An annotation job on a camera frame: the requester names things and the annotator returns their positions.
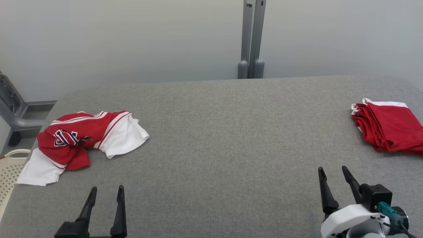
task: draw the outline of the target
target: gray table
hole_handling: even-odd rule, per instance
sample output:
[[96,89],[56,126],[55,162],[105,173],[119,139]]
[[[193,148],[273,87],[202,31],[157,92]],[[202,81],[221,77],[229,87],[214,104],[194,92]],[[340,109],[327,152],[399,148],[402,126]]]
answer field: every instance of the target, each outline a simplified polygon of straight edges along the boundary
[[317,168],[341,206],[354,203],[341,166],[381,183],[423,235],[423,160],[376,152],[350,106],[363,97],[405,102],[423,119],[423,95],[390,77],[326,76],[103,86],[65,96],[47,118],[133,112],[150,134],[135,151],[64,172],[46,187],[17,185],[0,237],[52,237],[98,187],[92,235],[107,235],[123,184],[129,237],[320,237]]

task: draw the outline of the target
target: beige basket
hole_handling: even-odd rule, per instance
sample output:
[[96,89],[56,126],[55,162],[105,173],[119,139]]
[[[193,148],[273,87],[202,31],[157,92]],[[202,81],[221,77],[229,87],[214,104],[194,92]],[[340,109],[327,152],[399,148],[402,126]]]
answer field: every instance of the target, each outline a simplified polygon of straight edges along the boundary
[[14,154],[29,154],[29,149],[10,151],[0,159],[0,221],[9,201],[10,194],[15,187],[16,180],[25,165],[26,157],[12,157]]

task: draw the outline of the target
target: black round object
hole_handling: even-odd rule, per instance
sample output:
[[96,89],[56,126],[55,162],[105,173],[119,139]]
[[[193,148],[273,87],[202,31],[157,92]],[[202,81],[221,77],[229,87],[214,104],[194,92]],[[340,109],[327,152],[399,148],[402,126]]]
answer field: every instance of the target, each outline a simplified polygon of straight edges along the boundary
[[[409,229],[409,220],[408,220],[407,213],[405,213],[405,211],[400,207],[392,207],[392,208],[395,209],[398,212],[398,215],[403,217],[404,220],[403,220],[402,224],[404,224],[405,228],[407,228],[407,230],[408,230]],[[391,223],[391,227],[390,227],[388,235],[396,235],[396,234],[402,234],[402,233],[404,233],[404,232],[401,229],[401,227],[399,226],[399,224]]]
[[12,136],[10,137],[8,146],[15,147],[21,142],[21,133],[19,131],[15,131],[12,133]]

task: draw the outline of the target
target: teal cable connector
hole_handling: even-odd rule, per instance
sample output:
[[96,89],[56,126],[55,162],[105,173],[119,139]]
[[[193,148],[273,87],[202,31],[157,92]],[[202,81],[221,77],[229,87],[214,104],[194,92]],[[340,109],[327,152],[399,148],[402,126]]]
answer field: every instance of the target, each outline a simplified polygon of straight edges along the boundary
[[398,215],[398,212],[385,202],[378,203],[377,210],[383,215],[389,217],[389,219],[394,223],[403,221],[403,217]]

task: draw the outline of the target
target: red fabric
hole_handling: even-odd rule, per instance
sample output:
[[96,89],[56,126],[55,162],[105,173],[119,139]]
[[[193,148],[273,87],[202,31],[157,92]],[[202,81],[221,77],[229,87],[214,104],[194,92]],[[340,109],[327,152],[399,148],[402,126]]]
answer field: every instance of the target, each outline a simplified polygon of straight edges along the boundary
[[423,127],[409,108],[368,102],[356,110],[356,126],[375,150],[423,155]]
[[109,124],[124,112],[101,112],[95,116],[79,112],[62,116],[38,134],[38,147],[51,160],[66,166],[66,170],[89,167],[85,149],[103,140]]

